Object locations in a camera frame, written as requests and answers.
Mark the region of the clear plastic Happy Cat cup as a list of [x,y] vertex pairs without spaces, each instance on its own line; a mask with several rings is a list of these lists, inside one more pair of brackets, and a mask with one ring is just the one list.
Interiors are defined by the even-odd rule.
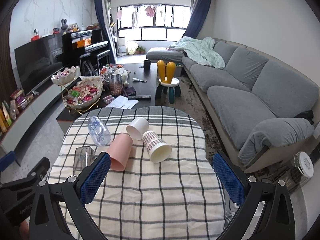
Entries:
[[89,118],[88,130],[93,142],[98,146],[107,146],[111,141],[109,130],[97,116]]

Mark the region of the white plastic cup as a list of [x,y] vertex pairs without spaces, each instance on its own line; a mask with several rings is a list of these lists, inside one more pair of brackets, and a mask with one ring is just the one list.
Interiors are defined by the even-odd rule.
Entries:
[[145,118],[138,116],[126,127],[128,135],[134,140],[142,140],[143,134],[149,130],[149,122]]

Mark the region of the clear grey glass cup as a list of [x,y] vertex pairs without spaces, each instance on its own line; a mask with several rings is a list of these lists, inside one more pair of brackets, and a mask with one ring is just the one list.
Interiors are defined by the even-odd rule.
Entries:
[[75,150],[73,174],[78,176],[84,168],[95,160],[95,152],[90,146],[79,147]]

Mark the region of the pink plastic cup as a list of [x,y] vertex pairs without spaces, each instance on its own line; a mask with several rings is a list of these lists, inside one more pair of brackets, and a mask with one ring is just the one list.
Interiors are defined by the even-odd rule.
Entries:
[[107,153],[111,158],[111,169],[114,171],[124,171],[129,159],[133,140],[128,134],[120,133],[111,142]]

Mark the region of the patterned paper cup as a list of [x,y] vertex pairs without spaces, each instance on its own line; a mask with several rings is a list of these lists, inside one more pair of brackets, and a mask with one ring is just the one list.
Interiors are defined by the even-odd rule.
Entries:
[[172,153],[172,147],[160,138],[154,131],[143,134],[143,143],[153,163],[161,163]]

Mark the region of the plaid checkered tablecloth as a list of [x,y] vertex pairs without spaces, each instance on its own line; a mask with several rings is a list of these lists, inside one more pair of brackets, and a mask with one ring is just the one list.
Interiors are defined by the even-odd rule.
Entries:
[[86,209],[108,239],[216,239],[235,214],[221,182],[206,158],[201,126],[170,107],[101,108],[75,120],[68,129],[48,181],[61,183],[73,173],[75,150],[96,153],[87,123],[97,116],[115,137],[136,117],[172,147],[154,164],[141,141],[134,141],[123,172],[110,170]]

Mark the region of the white paper sheets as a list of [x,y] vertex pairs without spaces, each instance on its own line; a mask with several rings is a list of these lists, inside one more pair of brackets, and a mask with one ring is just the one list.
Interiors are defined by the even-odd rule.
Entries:
[[109,103],[107,108],[120,108],[120,109],[131,109],[138,103],[138,100],[128,99],[124,96],[118,96],[111,103]]

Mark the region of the small upper shell bowl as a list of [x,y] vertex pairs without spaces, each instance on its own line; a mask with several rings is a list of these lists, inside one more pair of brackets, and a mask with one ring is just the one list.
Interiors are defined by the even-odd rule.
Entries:
[[59,71],[57,74],[52,75],[51,81],[55,85],[63,86],[77,79],[79,75],[79,66],[72,66],[71,68],[65,68],[63,71]]

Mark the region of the dark purple pouch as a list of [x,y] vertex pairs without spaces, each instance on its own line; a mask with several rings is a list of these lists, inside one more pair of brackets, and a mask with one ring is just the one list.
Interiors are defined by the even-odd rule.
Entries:
[[127,87],[127,88],[123,89],[123,95],[125,97],[135,96],[135,95],[137,95],[137,92],[134,87]]

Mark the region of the clear jar of nuts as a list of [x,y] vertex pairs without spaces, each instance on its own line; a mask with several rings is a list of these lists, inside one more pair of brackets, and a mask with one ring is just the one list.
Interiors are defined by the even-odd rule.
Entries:
[[109,77],[109,88],[112,96],[120,96],[123,93],[123,84],[120,74],[113,74]]

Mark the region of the black remote control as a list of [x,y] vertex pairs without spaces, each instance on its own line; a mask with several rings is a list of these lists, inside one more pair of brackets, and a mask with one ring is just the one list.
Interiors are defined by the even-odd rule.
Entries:
[[150,95],[131,95],[128,96],[129,100],[151,100]]

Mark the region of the black mug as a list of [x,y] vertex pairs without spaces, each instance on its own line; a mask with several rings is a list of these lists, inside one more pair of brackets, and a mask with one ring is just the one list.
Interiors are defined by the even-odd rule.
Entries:
[[151,61],[150,60],[144,60],[143,69],[144,69],[144,71],[149,71],[151,69]]

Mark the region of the potted green plant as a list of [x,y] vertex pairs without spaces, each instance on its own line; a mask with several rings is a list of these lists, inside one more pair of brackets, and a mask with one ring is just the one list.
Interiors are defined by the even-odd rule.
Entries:
[[142,46],[138,46],[136,49],[136,55],[144,55],[146,53],[146,49]]

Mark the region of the navy curtain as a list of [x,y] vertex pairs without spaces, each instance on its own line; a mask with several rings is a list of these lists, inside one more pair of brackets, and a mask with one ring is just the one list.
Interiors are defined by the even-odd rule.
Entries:
[[196,38],[206,20],[212,0],[195,0],[191,10],[191,16],[183,37]]
[[117,62],[116,45],[113,39],[112,30],[110,27],[110,17],[108,15],[108,7],[106,0],[94,0],[95,13],[98,23],[105,41],[108,42],[110,50],[110,62]]

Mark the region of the right navy curtain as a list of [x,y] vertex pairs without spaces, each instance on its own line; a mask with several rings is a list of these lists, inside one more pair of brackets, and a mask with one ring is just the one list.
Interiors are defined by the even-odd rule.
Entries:
[[191,10],[191,16],[183,37],[196,38],[206,20],[212,0],[195,0]]

